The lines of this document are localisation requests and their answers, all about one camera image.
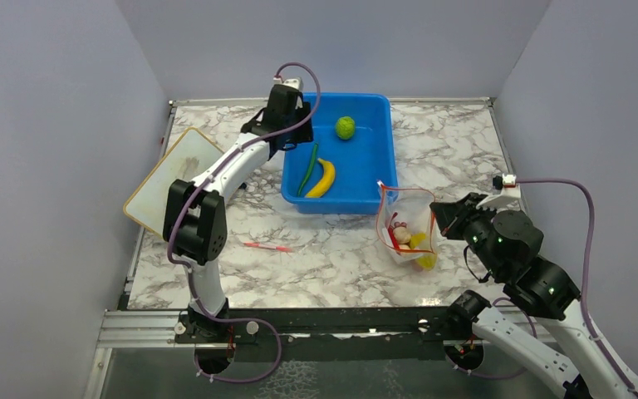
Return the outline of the blue plastic bin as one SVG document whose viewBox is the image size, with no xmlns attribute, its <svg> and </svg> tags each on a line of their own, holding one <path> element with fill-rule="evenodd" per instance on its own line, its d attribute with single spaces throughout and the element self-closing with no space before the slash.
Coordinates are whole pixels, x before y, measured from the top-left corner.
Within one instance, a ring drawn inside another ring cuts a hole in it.
<svg viewBox="0 0 638 399">
<path fill-rule="evenodd" d="M 335 124 L 342 116 L 356 123 L 350 140 L 336 136 Z M 322 175 L 322 167 L 315 165 L 302 196 L 297 196 L 314 145 L 300 144 L 284 155 L 282 197 L 304 214 L 376 214 L 377 182 L 398 185 L 389 100 L 379 94 L 323 93 L 312 128 L 319 143 L 317 157 L 336 167 L 335 182 L 321 198 L 305 198 Z"/>
</svg>

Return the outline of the yellow green starfruit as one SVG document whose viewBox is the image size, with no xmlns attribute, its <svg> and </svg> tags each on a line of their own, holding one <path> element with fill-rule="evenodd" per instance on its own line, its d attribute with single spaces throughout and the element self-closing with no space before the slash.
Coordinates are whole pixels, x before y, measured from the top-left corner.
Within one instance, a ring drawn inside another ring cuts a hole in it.
<svg viewBox="0 0 638 399">
<path fill-rule="evenodd" d="M 413 260 L 416 268 L 424 271 L 432 270 L 437 264 L 437 253 L 429 252 L 431 241 L 425 233 L 415 233 L 411 236 L 409 246 L 411 249 L 420 250 Z"/>
</svg>

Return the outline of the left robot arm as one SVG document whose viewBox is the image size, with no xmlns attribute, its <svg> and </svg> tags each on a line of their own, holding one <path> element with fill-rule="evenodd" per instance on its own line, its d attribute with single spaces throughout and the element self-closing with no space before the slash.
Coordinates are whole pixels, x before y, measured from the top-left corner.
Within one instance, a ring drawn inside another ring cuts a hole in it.
<svg viewBox="0 0 638 399">
<path fill-rule="evenodd" d="M 226 205 L 278 151 L 312 140 L 313 111 L 300 79 L 275 79 L 266 106 L 243 124 L 230 149 L 191 181 L 170 185 L 163 237 L 169 261 L 182 266 L 188 279 L 187 333 L 211 342 L 227 333 L 228 300 L 218 267 L 228 237 Z"/>
</svg>

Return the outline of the garlic bulb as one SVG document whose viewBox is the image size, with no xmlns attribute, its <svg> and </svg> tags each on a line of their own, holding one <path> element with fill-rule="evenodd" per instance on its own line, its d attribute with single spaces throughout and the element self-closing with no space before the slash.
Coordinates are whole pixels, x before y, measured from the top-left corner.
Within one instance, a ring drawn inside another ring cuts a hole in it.
<svg viewBox="0 0 638 399">
<path fill-rule="evenodd" d="M 393 229 L 393 236 L 398 244 L 408 244 L 412 238 L 408 228 Z"/>
</svg>

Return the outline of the red chili pepper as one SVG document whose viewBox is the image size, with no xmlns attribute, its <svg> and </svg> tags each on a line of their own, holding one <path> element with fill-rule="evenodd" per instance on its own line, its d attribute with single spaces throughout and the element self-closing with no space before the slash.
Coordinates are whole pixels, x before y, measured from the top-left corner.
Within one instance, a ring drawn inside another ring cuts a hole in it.
<svg viewBox="0 0 638 399">
<path fill-rule="evenodd" d="M 394 212 L 387 226 L 390 243 L 396 251 L 407 250 L 410 248 L 411 233 L 405 222 L 397 219 L 398 213 Z"/>
</svg>

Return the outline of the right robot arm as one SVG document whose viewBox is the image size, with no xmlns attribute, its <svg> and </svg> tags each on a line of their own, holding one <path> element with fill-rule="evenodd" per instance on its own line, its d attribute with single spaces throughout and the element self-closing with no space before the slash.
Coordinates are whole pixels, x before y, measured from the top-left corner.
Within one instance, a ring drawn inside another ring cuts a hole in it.
<svg viewBox="0 0 638 399">
<path fill-rule="evenodd" d="M 448 306 L 448 331 L 458 338 L 472 333 L 500 347 L 562 398 L 638 398 L 638 375 L 586 322 L 582 291 L 562 267 L 540 255 L 543 232 L 521 210 L 480 208 L 485 198 L 470 193 L 429 208 L 440 234 L 464 241 L 507 299 L 545 327 L 561 351 L 518 329 L 473 290 Z"/>
</svg>

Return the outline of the clear zip bag orange zipper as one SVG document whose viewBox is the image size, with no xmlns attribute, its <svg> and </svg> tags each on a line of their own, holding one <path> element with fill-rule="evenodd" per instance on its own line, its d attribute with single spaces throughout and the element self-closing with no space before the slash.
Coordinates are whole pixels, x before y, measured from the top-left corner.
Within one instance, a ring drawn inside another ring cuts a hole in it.
<svg viewBox="0 0 638 399">
<path fill-rule="evenodd" d="M 380 194 L 380 204 L 375 219 L 375 231 L 378 240 L 383 245 L 388 257 L 397 265 L 411 267 L 418 271 L 413 260 L 420 250 L 407 249 L 396 251 L 390 243 L 387 226 L 394 212 L 398 213 L 397 219 L 406 222 L 411 234 L 425 233 L 430 241 L 429 252 L 436 252 L 438 256 L 437 226 L 434 215 L 429 206 L 436 201 L 433 192 L 420 187 L 393 187 L 382 181 L 377 182 Z"/>
</svg>

